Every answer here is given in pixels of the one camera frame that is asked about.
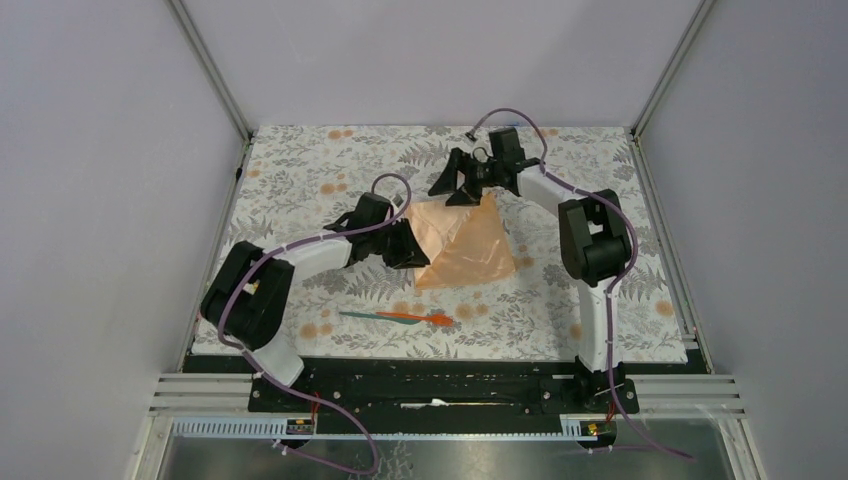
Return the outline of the orange cloth napkin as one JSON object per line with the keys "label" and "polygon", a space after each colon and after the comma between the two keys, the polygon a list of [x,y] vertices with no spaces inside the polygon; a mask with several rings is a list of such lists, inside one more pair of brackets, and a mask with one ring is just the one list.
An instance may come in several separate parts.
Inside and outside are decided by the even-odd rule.
{"label": "orange cloth napkin", "polygon": [[406,218],[430,261],[414,269],[414,283],[420,290],[481,285],[516,271],[496,197],[491,193],[473,207],[417,202],[407,209]]}

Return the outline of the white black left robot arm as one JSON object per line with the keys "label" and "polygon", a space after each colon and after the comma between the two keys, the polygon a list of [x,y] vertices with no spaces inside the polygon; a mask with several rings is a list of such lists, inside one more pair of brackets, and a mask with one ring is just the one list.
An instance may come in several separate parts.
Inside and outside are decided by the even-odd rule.
{"label": "white black left robot arm", "polygon": [[224,344],[275,381],[271,395],[282,408],[299,410],[311,387],[299,377],[303,360],[281,332],[291,287],[372,255],[397,270],[430,263],[402,211],[385,197],[364,193],[353,210],[312,237],[269,252],[248,241],[234,244],[200,303],[200,316]]}

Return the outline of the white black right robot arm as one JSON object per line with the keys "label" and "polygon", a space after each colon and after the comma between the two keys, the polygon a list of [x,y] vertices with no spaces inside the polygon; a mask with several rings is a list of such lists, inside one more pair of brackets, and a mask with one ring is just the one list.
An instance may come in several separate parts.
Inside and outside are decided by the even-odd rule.
{"label": "white black right robot arm", "polygon": [[446,196],[447,205],[476,206],[487,188],[502,188],[554,214],[562,263],[578,283],[583,337],[573,386],[575,402],[597,412],[619,397],[626,377],[615,347],[617,292],[638,251],[633,226],[618,195],[589,192],[530,158],[513,127],[495,130],[481,157],[451,149],[446,166],[428,193]]}

